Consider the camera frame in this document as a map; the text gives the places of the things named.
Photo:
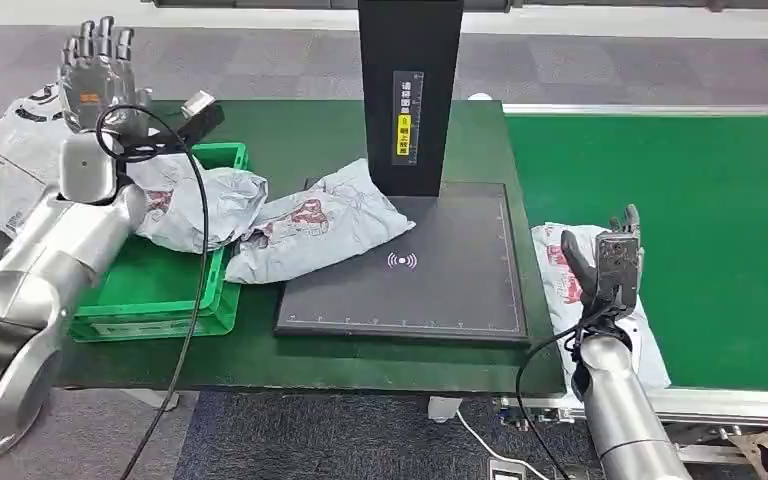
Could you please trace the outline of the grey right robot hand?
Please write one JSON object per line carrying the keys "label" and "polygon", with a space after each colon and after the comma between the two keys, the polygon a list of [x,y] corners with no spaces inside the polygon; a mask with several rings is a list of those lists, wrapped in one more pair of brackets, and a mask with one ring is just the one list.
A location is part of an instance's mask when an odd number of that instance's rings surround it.
{"label": "grey right robot hand", "polygon": [[634,204],[625,207],[624,220],[610,220],[610,229],[596,235],[591,266],[569,230],[561,235],[561,250],[567,265],[582,288],[585,312],[615,306],[631,312],[636,308],[642,277],[644,251],[640,215]]}

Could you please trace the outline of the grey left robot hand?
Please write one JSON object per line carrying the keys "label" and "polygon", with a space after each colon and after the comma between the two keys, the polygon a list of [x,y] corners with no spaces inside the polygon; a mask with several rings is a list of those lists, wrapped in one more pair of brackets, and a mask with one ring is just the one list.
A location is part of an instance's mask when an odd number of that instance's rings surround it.
{"label": "grey left robot hand", "polygon": [[94,130],[98,117],[114,105],[151,105],[152,90],[136,85],[134,29],[114,23],[112,16],[86,20],[62,49],[59,98],[64,121],[75,133]]}

